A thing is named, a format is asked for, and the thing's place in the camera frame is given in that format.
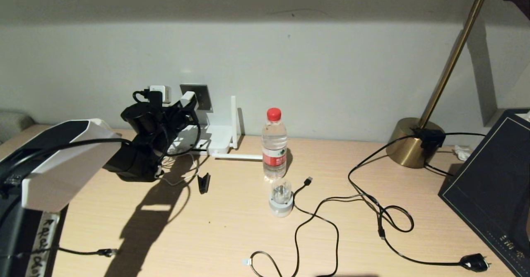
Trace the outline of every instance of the desk lamp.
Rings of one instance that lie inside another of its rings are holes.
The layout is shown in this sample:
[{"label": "desk lamp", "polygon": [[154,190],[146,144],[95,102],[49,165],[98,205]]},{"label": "desk lamp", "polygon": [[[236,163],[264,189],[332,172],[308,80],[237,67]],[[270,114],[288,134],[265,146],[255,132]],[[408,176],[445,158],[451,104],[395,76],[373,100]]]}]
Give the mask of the desk lamp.
[{"label": "desk lamp", "polygon": [[[511,1],[515,3],[515,5],[517,5],[517,7],[524,13],[528,20],[530,20],[530,0],[505,1]],[[394,132],[392,133],[389,142],[399,139],[400,137],[418,135],[422,130],[441,130],[441,132],[443,132],[440,126],[430,122],[429,118],[436,106],[436,103],[438,103],[438,100],[440,99],[441,93],[447,84],[447,80],[451,76],[451,73],[456,65],[456,62],[458,61],[462,49],[464,48],[467,37],[471,32],[471,28],[473,28],[473,24],[479,15],[483,3],[484,0],[475,0],[473,3],[469,16],[467,17],[467,21],[464,25],[464,29],[458,37],[456,47],[450,54],[449,62],[443,70],[443,74],[434,92],[432,93],[427,106],[425,107],[422,117],[409,117],[399,120],[399,122],[396,124],[396,127],[394,128]],[[432,159],[432,156],[434,153],[436,153],[436,150],[437,147],[422,147],[422,139],[419,137],[410,137],[390,145],[387,147],[386,153],[398,164],[410,168],[423,168],[425,163]]]}]

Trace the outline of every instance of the plastic water bottle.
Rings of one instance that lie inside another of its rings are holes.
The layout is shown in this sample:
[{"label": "plastic water bottle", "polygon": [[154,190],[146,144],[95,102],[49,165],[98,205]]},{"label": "plastic water bottle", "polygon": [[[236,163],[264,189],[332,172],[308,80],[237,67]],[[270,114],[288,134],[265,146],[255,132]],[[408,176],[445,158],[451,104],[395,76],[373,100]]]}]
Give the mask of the plastic water bottle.
[{"label": "plastic water bottle", "polygon": [[263,172],[265,180],[274,181],[285,175],[287,163],[287,130],[282,122],[282,111],[270,108],[267,124],[261,133]]}]

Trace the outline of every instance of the black clip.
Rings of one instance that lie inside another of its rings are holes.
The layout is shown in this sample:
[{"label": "black clip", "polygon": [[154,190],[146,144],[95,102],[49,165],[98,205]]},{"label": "black clip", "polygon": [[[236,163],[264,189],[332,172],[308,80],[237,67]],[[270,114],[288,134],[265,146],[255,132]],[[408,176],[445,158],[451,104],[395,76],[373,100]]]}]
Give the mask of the black clip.
[{"label": "black clip", "polygon": [[199,192],[200,194],[205,194],[208,192],[208,186],[210,186],[210,174],[206,173],[204,178],[197,176],[197,181],[199,182]]}]

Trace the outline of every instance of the white tissue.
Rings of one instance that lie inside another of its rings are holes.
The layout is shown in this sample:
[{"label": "white tissue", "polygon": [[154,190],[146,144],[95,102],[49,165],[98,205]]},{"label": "white tissue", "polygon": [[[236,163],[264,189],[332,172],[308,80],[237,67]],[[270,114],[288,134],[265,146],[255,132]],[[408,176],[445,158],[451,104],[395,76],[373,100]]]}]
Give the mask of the white tissue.
[{"label": "white tissue", "polygon": [[458,156],[458,160],[465,161],[471,156],[471,149],[469,147],[460,147],[459,145],[455,145],[455,148],[453,149],[456,156]]}]

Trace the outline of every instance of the brass lamp base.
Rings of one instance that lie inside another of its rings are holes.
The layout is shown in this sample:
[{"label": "brass lamp base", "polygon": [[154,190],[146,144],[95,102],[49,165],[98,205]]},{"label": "brass lamp base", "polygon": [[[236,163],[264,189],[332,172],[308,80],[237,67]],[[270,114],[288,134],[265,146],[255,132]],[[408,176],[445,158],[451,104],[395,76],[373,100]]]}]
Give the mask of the brass lamp base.
[{"label": "brass lamp base", "polygon": [[[419,122],[420,119],[414,117],[399,120],[390,137],[390,141],[407,135],[414,135],[413,129],[419,127]],[[427,122],[425,128],[441,130],[443,132],[440,126],[433,122]],[[416,137],[403,139],[386,148],[386,153],[392,160],[410,168],[423,168],[425,162],[429,162],[436,151],[436,147],[428,150],[423,149],[422,140]]]}]

